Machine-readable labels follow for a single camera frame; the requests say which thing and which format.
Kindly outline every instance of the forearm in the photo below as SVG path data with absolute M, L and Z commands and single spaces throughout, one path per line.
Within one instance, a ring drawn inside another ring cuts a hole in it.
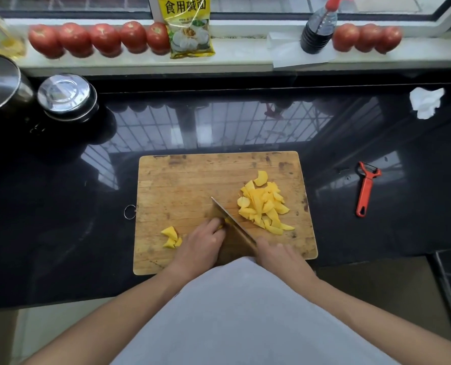
M 451 342 L 318 280 L 303 296 L 403 365 L 451 364 Z
M 163 270 L 64 331 L 25 365 L 109 364 L 185 284 Z

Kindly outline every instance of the hand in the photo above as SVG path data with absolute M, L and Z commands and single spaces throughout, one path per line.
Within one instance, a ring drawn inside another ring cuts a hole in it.
M 308 298 L 313 286 L 320 281 L 310 265 L 291 245 L 270 245 L 259 237 L 257 261 L 260 266 L 270 271 L 285 282 L 296 293 Z
M 210 270 L 217 262 L 225 238 L 225 230 L 218 229 L 222 224 L 223 220 L 217 217 L 200 224 L 185 237 L 166 270 L 178 274 L 186 282 Z

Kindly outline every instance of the window sill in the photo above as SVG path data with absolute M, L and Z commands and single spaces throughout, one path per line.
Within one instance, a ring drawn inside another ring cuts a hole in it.
M 58 60 L 48 60 L 28 45 L 26 57 L 17 61 L 30 76 L 50 76 L 70 72 L 80 75 L 128 75 L 175 73 L 229 73 L 272 71 L 272 59 L 266 39 L 215 38 L 216 54 L 203 58 L 171 60 L 150 50 L 134 55 L 126 50 L 113 59 L 97 51 L 86 59 L 76 59 L 69 53 Z M 281 70 L 324 71 L 366 69 L 417 69 L 451 67 L 451 38 L 405 38 L 387 55 L 376 51 L 361 53 L 352 50 L 339 53 L 324 64 L 282 68 Z

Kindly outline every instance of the red peeler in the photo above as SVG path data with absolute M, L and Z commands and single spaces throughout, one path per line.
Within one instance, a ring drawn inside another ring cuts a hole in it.
M 359 202 L 357 204 L 357 209 L 355 211 L 357 216 L 364 217 L 365 213 L 367 212 L 367 205 L 369 204 L 369 197 L 371 196 L 371 189 L 372 189 L 372 180 L 375 177 L 380 177 L 382 175 L 382 172 L 379 168 L 376 168 L 375 166 L 369 165 L 367 163 L 364 163 L 362 161 L 359 162 L 359 165 L 364 172 L 364 180 L 362 181 L 362 188 L 361 188 L 361 194 L 359 195 Z M 368 165 L 375 169 L 375 171 L 372 173 L 368 171 L 365 166 Z

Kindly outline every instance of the person's right arm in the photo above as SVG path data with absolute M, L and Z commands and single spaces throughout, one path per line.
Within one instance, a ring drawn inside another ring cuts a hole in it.
M 451 365 L 451 342 L 317 278 L 290 245 L 258 239 L 258 264 L 403 365 Z

